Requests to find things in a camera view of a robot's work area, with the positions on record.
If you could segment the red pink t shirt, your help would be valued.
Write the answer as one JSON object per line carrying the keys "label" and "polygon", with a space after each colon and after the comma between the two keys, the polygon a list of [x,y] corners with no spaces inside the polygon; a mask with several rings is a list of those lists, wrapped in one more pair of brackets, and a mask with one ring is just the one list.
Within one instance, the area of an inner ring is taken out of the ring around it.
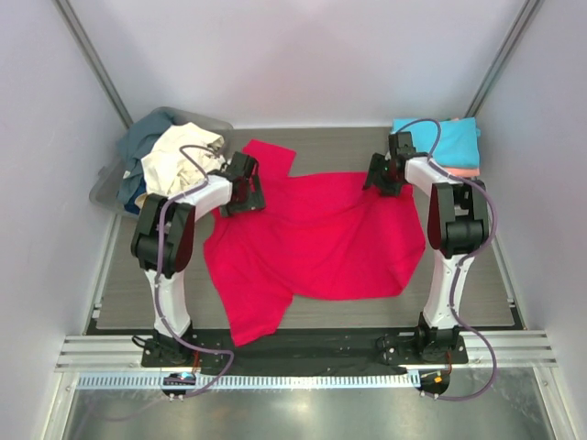
{"label": "red pink t shirt", "polygon": [[279,327],[295,296],[356,301],[400,295],[425,252],[413,191],[365,188],[362,172],[294,177],[291,149],[252,140],[266,205],[217,216],[205,263],[236,346]]}

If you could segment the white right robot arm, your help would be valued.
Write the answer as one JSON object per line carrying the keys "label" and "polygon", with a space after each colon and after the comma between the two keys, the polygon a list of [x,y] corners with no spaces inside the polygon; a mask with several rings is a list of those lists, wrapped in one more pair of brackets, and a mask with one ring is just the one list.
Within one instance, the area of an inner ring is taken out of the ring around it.
{"label": "white right robot arm", "polygon": [[444,363],[464,355],[460,300],[475,253],[490,237],[484,187],[456,176],[430,155],[418,152],[409,132],[388,137],[388,152],[371,157],[364,189],[398,196],[407,185],[429,201],[426,235],[434,269],[424,310],[412,335],[388,335],[377,342],[385,362]]}

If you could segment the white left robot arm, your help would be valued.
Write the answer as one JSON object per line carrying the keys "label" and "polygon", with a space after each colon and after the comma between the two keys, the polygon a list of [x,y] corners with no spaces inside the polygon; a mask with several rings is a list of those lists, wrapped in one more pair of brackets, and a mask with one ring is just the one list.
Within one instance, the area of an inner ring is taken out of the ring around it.
{"label": "white left robot arm", "polygon": [[185,366],[199,351],[184,288],[196,222],[215,210],[231,216],[265,206],[259,162],[242,152],[218,170],[205,170],[200,182],[176,195],[147,196],[130,245],[149,281],[155,310],[152,338],[132,338],[143,349],[142,366]]}

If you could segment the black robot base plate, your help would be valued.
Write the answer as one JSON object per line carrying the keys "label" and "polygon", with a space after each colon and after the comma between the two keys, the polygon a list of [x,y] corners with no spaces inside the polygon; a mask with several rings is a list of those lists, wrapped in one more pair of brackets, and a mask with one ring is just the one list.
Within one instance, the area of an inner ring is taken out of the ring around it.
{"label": "black robot base plate", "polygon": [[134,335],[145,368],[195,367],[205,375],[223,368],[232,376],[325,377],[398,374],[402,366],[465,365],[469,356],[461,335],[440,333],[425,340],[415,328],[297,328],[237,347],[226,329],[194,330],[197,353],[167,336]]}

